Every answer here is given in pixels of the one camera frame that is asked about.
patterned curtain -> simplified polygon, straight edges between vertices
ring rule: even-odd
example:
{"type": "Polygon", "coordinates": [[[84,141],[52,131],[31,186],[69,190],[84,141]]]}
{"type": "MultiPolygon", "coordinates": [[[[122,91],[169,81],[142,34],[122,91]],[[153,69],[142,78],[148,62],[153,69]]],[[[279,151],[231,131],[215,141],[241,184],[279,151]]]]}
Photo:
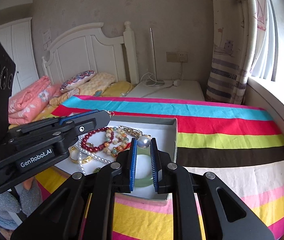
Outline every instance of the patterned curtain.
{"type": "Polygon", "coordinates": [[[247,79],[264,57],[267,0],[213,0],[213,9],[214,48],[206,100],[241,104],[247,79]]]}

wardrobe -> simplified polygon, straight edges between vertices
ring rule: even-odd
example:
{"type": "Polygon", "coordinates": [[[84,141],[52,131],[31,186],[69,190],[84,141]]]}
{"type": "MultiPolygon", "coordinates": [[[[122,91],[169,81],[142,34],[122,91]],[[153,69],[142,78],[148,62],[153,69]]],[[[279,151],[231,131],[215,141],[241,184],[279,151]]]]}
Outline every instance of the wardrobe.
{"type": "Polygon", "coordinates": [[[32,47],[31,19],[0,25],[0,42],[16,64],[12,95],[39,79],[32,47]]]}

large silver pearl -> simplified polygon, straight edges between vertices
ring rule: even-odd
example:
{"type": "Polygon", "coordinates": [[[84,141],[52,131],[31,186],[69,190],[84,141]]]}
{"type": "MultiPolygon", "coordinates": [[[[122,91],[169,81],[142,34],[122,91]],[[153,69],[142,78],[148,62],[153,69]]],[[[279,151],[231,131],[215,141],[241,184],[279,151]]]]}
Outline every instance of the large silver pearl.
{"type": "Polygon", "coordinates": [[[140,147],[141,149],[148,148],[150,144],[151,144],[151,141],[146,136],[140,136],[138,138],[138,147],[140,147]]]}

bed post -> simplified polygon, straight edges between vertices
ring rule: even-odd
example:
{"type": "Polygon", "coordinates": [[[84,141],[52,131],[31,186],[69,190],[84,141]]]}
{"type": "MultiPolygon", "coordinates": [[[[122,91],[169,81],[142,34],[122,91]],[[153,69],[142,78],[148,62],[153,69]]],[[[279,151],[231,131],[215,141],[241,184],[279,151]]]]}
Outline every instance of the bed post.
{"type": "Polygon", "coordinates": [[[45,63],[46,63],[45,57],[42,56],[42,68],[43,68],[43,70],[44,70],[44,74],[45,74],[46,76],[48,76],[49,74],[48,74],[48,70],[47,70],[47,68],[46,68],[46,66],[45,66],[45,63]]]}
{"type": "Polygon", "coordinates": [[[125,31],[123,32],[124,44],[126,48],[126,54],[128,57],[129,71],[131,83],[136,85],[140,82],[138,73],[138,61],[137,51],[135,48],[135,37],[134,32],[131,29],[131,22],[127,21],[124,23],[125,31]]]}

switch plate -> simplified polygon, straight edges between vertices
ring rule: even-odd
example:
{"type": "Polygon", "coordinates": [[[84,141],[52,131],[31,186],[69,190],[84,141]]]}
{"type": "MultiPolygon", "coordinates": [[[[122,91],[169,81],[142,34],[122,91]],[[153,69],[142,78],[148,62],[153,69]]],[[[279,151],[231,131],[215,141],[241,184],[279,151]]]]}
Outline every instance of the switch plate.
{"type": "Polygon", "coordinates": [[[166,52],[166,62],[187,62],[187,52],[166,52]]]}

